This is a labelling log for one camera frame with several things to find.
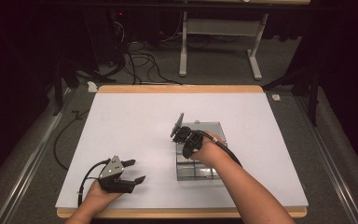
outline white metal stand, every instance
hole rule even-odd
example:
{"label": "white metal stand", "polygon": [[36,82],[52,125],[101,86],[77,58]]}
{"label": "white metal stand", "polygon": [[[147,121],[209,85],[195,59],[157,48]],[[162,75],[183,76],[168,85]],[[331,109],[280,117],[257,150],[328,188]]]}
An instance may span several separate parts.
{"label": "white metal stand", "polygon": [[263,14],[260,21],[223,21],[189,19],[183,15],[182,50],[180,55],[179,76],[187,75],[187,34],[198,35],[246,35],[255,36],[255,44],[247,50],[249,62],[256,80],[261,80],[260,69],[255,58],[261,36],[263,35],[269,14]]}

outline metal rail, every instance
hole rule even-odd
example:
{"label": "metal rail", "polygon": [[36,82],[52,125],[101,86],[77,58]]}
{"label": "metal rail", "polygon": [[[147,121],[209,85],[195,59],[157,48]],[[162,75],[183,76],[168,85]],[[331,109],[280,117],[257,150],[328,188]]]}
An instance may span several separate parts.
{"label": "metal rail", "polygon": [[63,104],[62,109],[59,114],[54,117],[53,121],[48,126],[45,134],[43,135],[41,141],[39,142],[35,151],[31,154],[27,163],[25,164],[22,172],[14,185],[12,191],[10,192],[7,200],[0,211],[0,223],[10,223],[11,219],[14,217],[17,208],[20,205],[20,202],[25,195],[31,181],[36,173],[37,168],[39,167],[40,162],[42,161],[45,153],[46,153],[46,144],[51,137],[54,129],[57,127],[61,117],[62,111],[66,108],[70,100],[74,95],[74,91],[69,91],[69,88],[66,89],[65,94],[67,94],[66,100]]}
{"label": "metal rail", "polygon": [[308,118],[308,109],[304,99],[302,97],[295,97],[295,100],[298,107],[302,111],[305,120],[310,126],[310,130],[316,140],[316,143],[318,144],[318,152],[321,156],[325,170],[331,179],[331,182],[336,190],[337,196],[341,200],[342,206],[347,213],[349,220],[353,224],[358,224],[358,208],[351,196],[350,189],[348,188],[347,184],[339,173],[339,170],[336,167],[336,164],[334,163],[334,160],[331,157],[329,150],[325,145],[321,134],[319,133],[319,130],[312,125],[312,122]]}

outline human hand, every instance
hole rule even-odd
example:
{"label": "human hand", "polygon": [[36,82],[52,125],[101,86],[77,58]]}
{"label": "human hand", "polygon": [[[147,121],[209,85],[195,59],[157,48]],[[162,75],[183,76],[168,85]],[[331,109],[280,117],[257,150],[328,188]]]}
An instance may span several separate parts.
{"label": "human hand", "polygon": [[94,180],[89,187],[89,192],[83,203],[90,204],[95,213],[102,212],[110,203],[119,198],[123,193],[108,193],[101,188],[98,180]]}
{"label": "human hand", "polygon": [[[219,142],[223,143],[222,139],[213,134],[208,133],[210,136],[216,138]],[[202,139],[202,148],[199,151],[194,152],[190,159],[195,161],[200,161],[202,164],[210,167],[215,167],[215,165],[225,159],[231,160],[228,154],[220,148],[216,143],[214,143],[211,139],[207,137],[203,137]]]}
{"label": "human hand", "polygon": [[65,222],[65,224],[90,223],[92,218],[102,212],[110,203],[119,198],[122,193],[108,193],[101,189],[98,180],[94,180],[89,187],[86,199]]}

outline white table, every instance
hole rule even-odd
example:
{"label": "white table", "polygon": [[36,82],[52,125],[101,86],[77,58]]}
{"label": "white table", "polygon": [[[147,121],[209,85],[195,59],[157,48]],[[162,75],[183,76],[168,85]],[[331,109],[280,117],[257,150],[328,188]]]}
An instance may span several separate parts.
{"label": "white table", "polygon": [[[103,86],[96,94],[56,207],[59,217],[77,208],[89,168],[118,155],[135,159],[123,179],[145,182],[98,217],[239,217],[221,180],[177,181],[170,138],[180,113],[187,121],[220,121],[231,151],[292,217],[307,214],[298,180],[266,94],[258,86]],[[97,176],[96,169],[90,176]],[[85,193],[91,180],[86,182]]]}

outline wooden table edge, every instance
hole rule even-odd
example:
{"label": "wooden table edge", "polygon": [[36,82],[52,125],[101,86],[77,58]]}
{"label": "wooden table edge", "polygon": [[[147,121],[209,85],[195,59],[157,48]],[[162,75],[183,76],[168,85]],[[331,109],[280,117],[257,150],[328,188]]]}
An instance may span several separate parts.
{"label": "wooden table edge", "polygon": [[263,92],[256,85],[105,85],[98,93],[238,93]]}
{"label": "wooden table edge", "polygon": [[[285,207],[293,218],[307,215],[307,207]],[[57,216],[68,218],[75,208],[58,208]],[[106,209],[99,218],[239,218],[236,208],[194,208],[194,209]]]}

